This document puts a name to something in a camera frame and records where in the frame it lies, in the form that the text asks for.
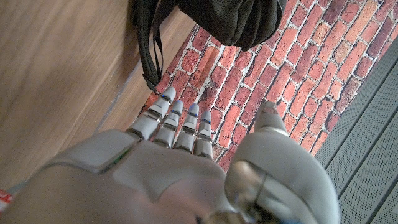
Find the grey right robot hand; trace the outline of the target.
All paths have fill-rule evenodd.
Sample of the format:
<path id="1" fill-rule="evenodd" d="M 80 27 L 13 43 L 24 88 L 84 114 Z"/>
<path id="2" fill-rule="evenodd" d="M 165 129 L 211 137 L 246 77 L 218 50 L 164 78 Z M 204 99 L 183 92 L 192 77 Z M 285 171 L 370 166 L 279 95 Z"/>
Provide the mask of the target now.
<path id="1" fill-rule="evenodd" d="M 275 103 L 229 168 L 212 158 L 211 113 L 167 88 L 125 131 L 61 152 L 14 187 L 2 223 L 339 223 L 325 169 L 291 139 Z"/>

